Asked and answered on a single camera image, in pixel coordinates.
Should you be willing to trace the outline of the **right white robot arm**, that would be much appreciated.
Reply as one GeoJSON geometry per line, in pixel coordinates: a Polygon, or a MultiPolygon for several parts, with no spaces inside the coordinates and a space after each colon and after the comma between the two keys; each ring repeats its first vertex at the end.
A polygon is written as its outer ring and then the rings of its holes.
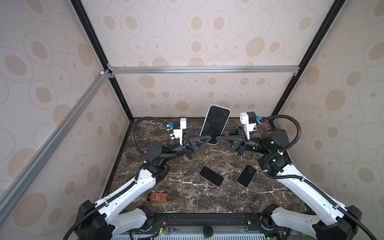
{"type": "MultiPolygon", "coordinates": [[[[272,129],[260,137],[247,136],[243,128],[230,129],[228,136],[216,140],[232,153],[242,155],[246,151],[260,153],[261,164],[280,147],[289,143],[286,131],[272,129]]],[[[307,179],[284,155],[277,155],[263,169],[264,173],[285,185],[295,193],[312,211],[302,214],[271,204],[259,217],[262,227],[271,231],[276,227],[302,232],[317,240],[351,240],[357,234],[361,211],[347,207],[318,188],[307,179]]]]}

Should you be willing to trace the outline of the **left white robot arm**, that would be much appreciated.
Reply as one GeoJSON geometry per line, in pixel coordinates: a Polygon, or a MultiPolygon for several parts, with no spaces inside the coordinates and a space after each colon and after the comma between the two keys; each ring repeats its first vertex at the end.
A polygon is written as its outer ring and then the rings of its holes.
{"type": "Polygon", "coordinates": [[[81,204],[76,222],[63,238],[67,240],[75,233],[80,240],[111,240],[130,230],[148,227],[153,214],[145,207],[125,214],[122,211],[167,176],[171,169],[168,161],[184,155],[191,159],[210,140],[211,136],[192,136],[186,145],[176,144],[172,148],[159,142],[150,142],[144,152],[145,162],[135,176],[95,203],[87,200],[81,204]]]}

